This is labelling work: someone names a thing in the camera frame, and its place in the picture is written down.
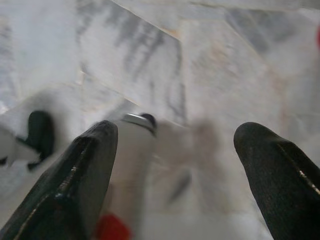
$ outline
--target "black shoe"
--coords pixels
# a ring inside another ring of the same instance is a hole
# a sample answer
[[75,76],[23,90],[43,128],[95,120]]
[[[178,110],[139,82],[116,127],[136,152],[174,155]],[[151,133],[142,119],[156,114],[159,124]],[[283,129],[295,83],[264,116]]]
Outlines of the black shoe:
[[26,140],[17,139],[40,153],[40,162],[28,164],[29,170],[34,169],[53,153],[55,134],[52,118],[45,111],[33,111],[28,119],[28,137]]

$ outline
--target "white marble tile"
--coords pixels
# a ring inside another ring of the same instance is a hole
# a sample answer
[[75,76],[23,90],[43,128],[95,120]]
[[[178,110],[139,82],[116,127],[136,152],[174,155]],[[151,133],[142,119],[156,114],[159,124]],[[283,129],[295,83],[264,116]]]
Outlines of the white marble tile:
[[256,240],[257,221],[249,214],[176,215],[154,213],[144,219],[142,239]]
[[0,123],[25,138],[28,134],[29,115],[35,110],[47,111],[52,116],[56,149],[69,144],[84,131],[81,89],[78,85],[61,85],[42,90],[0,115]]
[[252,194],[234,133],[245,122],[283,132],[282,82],[224,22],[185,21],[181,38],[201,207],[205,212],[246,211]]
[[12,50],[12,31],[8,18],[0,17],[0,114],[17,104],[17,72]]
[[78,21],[86,74],[148,112],[184,123],[178,40],[111,1],[81,5]]
[[140,0],[139,2],[153,4],[194,4],[260,10],[296,10],[301,4],[301,0]]
[[74,0],[14,0],[10,14],[21,96],[78,81]]
[[318,86],[318,64],[286,81],[285,102],[288,115],[286,137],[296,144],[320,133]]
[[123,3],[131,12],[179,38],[181,19],[222,20],[224,10],[221,7],[210,7],[197,4],[154,4]]
[[124,114],[140,114],[143,109],[118,92],[85,74],[82,86],[84,128],[102,120],[119,120]]
[[179,28],[179,11],[184,6],[136,3],[129,8],[134,14],[160,29],[175,35]]

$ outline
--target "red cap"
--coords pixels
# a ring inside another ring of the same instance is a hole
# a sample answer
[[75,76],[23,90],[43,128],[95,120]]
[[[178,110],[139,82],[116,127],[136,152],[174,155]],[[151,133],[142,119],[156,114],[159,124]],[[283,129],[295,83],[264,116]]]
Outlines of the red cap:
[[132,234],[113,214],[104,215],[97,224],[95,237],[99,240],[129,240]]

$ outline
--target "marble floor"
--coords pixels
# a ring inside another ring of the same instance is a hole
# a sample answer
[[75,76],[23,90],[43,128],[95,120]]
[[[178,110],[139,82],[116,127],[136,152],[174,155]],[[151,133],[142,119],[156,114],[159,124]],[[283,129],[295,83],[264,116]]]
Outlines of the marble floor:
[[[61,149],[151,113],[141,238],[270,240],[233,135],[261,123],[320,166],[319,23],[318,0],[0,0],[0,124],[46,110]],[[26,173],[0,172],[1,200]]]

